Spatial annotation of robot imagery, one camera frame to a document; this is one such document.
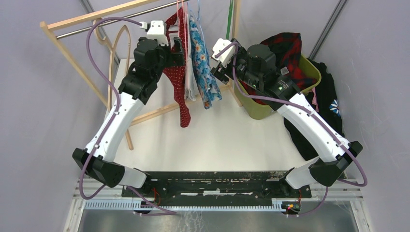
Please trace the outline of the red polka dot garment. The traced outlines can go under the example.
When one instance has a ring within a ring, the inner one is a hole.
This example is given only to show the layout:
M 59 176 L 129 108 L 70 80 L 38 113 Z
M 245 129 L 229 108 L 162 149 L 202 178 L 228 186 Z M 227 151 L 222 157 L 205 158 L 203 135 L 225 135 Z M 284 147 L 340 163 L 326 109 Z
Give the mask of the red polka dot garment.
M 172 42 L 174 37 L 181 38 L 181 33 L 178 32 L 179 29 L 179 19 L 177 18 L 177 14 L 173 14 L 170 16 L 166 21 L 166 36 L 168 38 L 168 42 L 174 46 L 174 42 Z M 191 116 L 189 113 L 189 109 L 185 103 L 185 72 L 186 72 L 186 63 L 181 66 L 173 66 L 169 68 L 165 68 L 163 73 L 168 77 L 170 80 L 173 88 L 174 88 L 174 100 L 179 106 L 180 112 L 180 126 L 182 128 L 186 128 L 191 120 Z

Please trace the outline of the red plaid shirt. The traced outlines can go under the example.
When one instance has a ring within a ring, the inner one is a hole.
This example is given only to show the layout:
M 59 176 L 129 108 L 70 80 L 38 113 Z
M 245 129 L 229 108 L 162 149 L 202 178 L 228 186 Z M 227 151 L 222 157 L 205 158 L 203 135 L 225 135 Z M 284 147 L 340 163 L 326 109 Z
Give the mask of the red plaid shirt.
M 286 74 L 299 87 L 300 90 L 307 89 L 318 80 L 314 77 L 307 76 L 299 67 L 299 62 L 302 57 L 302 39 L 298 32 L 281 32 L 264 39 L 260 44 L 269 47 L 276 55 L 276 67 L 281 70 L 287 68 L 289 71 Z

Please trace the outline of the green hanger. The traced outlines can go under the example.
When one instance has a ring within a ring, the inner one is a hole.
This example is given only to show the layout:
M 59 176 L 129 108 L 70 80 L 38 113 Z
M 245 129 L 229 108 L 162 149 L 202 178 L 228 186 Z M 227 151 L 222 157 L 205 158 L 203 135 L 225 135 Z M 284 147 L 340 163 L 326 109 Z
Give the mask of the green hanger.
M 230 38 L 231 26 L 232 26 L 232 18 L 233 18 L 233 9 L 234 9 L 234 0 L 230 0 L 229 11 L 228 11 L 228 19 L 227 19 L 227 29 L 226 29 L 225 39 L 229 39 L 229 38 Z

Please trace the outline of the pink hanger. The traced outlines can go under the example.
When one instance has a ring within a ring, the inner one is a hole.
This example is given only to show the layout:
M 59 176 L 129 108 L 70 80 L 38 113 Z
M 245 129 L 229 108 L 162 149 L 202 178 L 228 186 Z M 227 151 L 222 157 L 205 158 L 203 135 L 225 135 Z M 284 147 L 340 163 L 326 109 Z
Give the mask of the pink hanger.
M 187 63 L 188 58 L 188 45 L 187 45 L 187 26 L 186 26 L 186 9 L 183 0 L 176 1 L 176 14 L 179 19 L 179 29 L 178 32 L 181 33 L 181 42 L 183 52 L 185 54 L 185 63 Z

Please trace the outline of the wooden hanger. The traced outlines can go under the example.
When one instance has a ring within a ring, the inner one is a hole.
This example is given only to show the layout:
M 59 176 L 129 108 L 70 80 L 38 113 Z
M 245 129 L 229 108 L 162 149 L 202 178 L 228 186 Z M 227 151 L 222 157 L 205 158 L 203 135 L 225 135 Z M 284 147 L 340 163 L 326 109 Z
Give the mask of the wooden hanger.
M 101 24 L 99 24 L 95 28 L 94 35 L 95 35 L 97 41 L 101 45 L 106 46 L 108 48 L 109 52 L 110 52 L 109 74 L 108 74 L 107 78 L 108 78 L 108 80 L 111 84 L 114 84 L 114 82 L 115 82 L 115 79 L 114 79 L 115 72 L 117 70 L 117 65 L 115 64 L 115 58 L 116 58 L 116 54 L 117 54 L 116 53 L 117 46 L 118 46 L 119 40 L 121 38 L 121 35 L 123 33 L 125 33 L 127 35 L 127 38 L 128 38 L 128 55 L 127 55 L 127 58 L 126 58 L 126 65 L 129 66 L 130 58 L 131 58 L 131 33 L 130 33 L 130 31 L 129 31 L 129 29 L 126 25 L 122 25 L 122 27 L 117 32 L 117 35 L 115 37 L 114 42 L 111 43 L 110 39 L 106 35 L 101 36 L 97 33 L 97 31 L 99 29 L 102 29 L 102 24 L 103 24 L 102 20 L 103 20 L 102 18 L 97 18 L 93 21 L 93 25 L 96 25 L 97 23 L 101 22 Z

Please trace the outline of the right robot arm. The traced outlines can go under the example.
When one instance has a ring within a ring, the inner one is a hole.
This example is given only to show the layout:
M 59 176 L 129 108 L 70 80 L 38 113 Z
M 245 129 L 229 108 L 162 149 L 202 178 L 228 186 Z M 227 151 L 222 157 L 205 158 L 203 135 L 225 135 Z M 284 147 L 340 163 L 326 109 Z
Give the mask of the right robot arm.
M 330 187 L 350 164 L 357 163 L 363 146 L 344 138 L 311 107 L 296 83 L 279 73 L 276 55 L 268 46 L 255 44 L 244 49 L 236 41 L 221 39 L 212 52 L 218 64 L 212 69 L 213 75 L 223 83 L 233 80 L 255 90 L 253 98 L 262 100 L 295 126 L 318 154 L 286 173 L 285 181 L 279 184 L 283 196 L 292 197 L 301 187 L 313 183 Z

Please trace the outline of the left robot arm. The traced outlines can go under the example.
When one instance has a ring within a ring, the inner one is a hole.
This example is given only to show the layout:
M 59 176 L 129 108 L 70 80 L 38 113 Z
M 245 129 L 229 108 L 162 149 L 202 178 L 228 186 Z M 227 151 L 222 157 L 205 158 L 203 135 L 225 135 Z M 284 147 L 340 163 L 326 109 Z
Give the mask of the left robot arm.
M 174 46 L 170 47 L 146 37 L 139 39 L 134 62 L 119 85 L 119 99 L 95 137 L 84 149 L 77 148 L 73 152 L 75 163 L 88 176 L 110 188 L 131 186 L 142 197 L 151 193 L 152 183 L 146 180 L 145 172 L 117 164 L 114 159 L 131 122 L 157 89 L 163 70 L 185 63 L 181 39 L 175 37 L 173 40 Z

